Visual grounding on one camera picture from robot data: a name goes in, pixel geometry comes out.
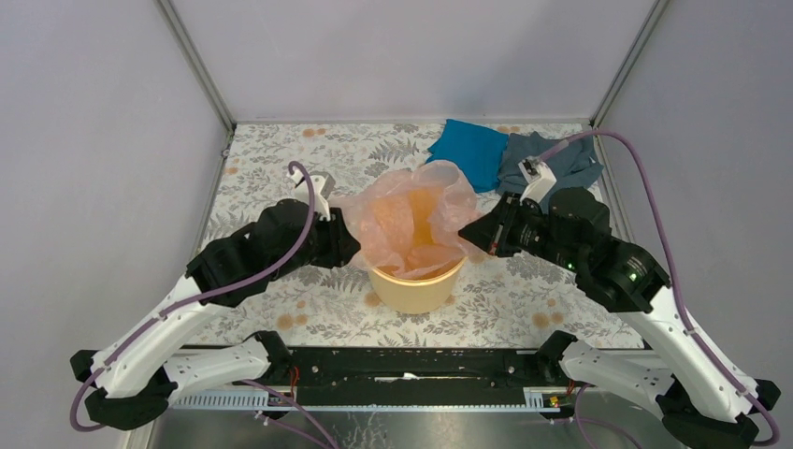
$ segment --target yellow bucket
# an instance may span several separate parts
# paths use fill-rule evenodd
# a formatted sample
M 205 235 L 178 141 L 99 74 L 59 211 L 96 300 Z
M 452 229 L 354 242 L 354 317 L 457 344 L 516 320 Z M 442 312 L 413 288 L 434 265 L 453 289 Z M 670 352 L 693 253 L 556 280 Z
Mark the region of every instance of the yellow bucket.
M 374 292 L 386 306 L 402 313 L 425 313 L 434 311 L 449 297 L 466 259 L 464 257 L 452 269 L 432 279 L 398 279 L 376 268 L 369 272 L 369 278 Z

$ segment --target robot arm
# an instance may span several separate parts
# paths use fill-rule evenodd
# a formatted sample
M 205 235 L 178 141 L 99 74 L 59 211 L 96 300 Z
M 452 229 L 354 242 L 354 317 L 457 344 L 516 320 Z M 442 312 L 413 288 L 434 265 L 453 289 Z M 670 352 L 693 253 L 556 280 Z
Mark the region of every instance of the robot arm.
M 546 341 L 544 352 L 567 377 L 642 406 L 691 447 L 748 447 L 758 429 L 747 415 L 756 410 L 685 330 L 664 269 L 643 248 L 611 236 L 608 208 L 585 189 L 560 190 L 549 207 L 545 214 L 536 202 L 506 194 L 460 236 L 492 255 L 526 251 L 574 272 L 579 289 L 634 327 L 669 369 L 633 365 L 564 332 Z M 776 385 L 743 373 L 700 327 L 696 331 L 747 394 L 770 410 L 780 395 Z
M 325 178 L 312 177 L 321 196 Z M 295 196 L 307 200 L 305 183 L 294 178 Z M 128 430 L 163 413 L 179 398 L 240 379 L 280 378 L 291 366 L 289 352 L 275 332 L 257 332 L 243 343 L 196 357 L 171 357 L 212 319 L 232 311 L 245 298 L 265 292 L 267 285 L 306 265 L 321 268 L 346 265 L 360 245 L 347 231 L 341 210 L 318 206 L 311 230 L 281 268 L 257 282 L 172 311 L 174 304 L 248 279 L 270 267 L 296 241 L 309 212 L 295 199 L 265 209 L 259 220 L 229 237 L 216 239 L 187 266 L 170 293 L 132 330 L 102 351 L 78 351 L 71 358 L 75 377 L 85 382 L 92 374 L 96 388 L 85 399 L 97 423 Z M 154 319 L 153 325 L 145 325 Z M 137 337 L 109 366 L 105 360 L 131 335 Z

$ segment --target blue cloth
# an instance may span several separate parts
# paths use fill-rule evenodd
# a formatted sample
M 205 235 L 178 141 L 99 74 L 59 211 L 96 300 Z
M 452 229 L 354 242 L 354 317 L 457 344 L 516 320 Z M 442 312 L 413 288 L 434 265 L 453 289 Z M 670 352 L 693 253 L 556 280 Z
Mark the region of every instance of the blue cloth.
M 557 142 L 558 140 L 542 138 L 537 133 L 531 133 L 529 136 L 510 134 L 507 150 L 504 152 L 501 168 L 498 171 L 500 180 L 498 193 L 522 194 L 527 182 L 518 168 L 518 163 L 528 156 L 539 156 Z M 556 184 L 540 202 L 540 207 L 546 212 L 554 192 L 568 187 L 588 188 L 598 180 L 603 171 L 603 166 L 596 162 L 595 140 L 591 137 L 572 142 L 567 148 L 548 159 L 546 164 L 556 176 Z
M 432 155 L 426 161 L 452 161 L 465 173 L 474 192 L 490 192 L 498 187 L 498 168 L 508 139 L 494 129 L 450 119 L 438 141 L 429 147 Z

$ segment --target floral tablecloth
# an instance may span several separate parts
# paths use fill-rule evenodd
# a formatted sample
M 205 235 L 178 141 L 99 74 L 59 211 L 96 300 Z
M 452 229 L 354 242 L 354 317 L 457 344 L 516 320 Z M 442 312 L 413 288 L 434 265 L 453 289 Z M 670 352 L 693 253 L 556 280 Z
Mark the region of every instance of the floral tablecloth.
M 492 125 L 499 131 L 562 138 L 575 123 Z M 442 124 L 241 124 L 225 166 L 204 243 L 258 218 L 290 196 L 286 166 L 297 160 L 336 180 L 333 195 L 359 193 L 387 170 L 415 168 Z M 597 186 L 592 189 L 599 196 Z M 498 195 L 479 196 L 491 210 Z M 536 257 L 466 264 L 440 309 L 420 315 L 382 305 L 366 272 L 304 267 L 210 323 L 192 344 L 236 344 L 278 330 L 290 345 L 539 347 L 564 329 L 597 347 L 639 348 L 639 334 L 572 284 L 572 275 Z

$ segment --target pink plastic bag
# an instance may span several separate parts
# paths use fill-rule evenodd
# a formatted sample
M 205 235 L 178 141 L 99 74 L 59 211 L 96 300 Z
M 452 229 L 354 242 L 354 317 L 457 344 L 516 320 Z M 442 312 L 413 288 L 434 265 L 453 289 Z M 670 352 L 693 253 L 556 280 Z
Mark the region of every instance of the pink plastic bag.
M 331 198 L 361 243 L 352 264 L 400 279 L 427 279 L 482 251 L 457 231 L 482 214 L 466 176 L 447 161 L 384 173 L 359 195 Z

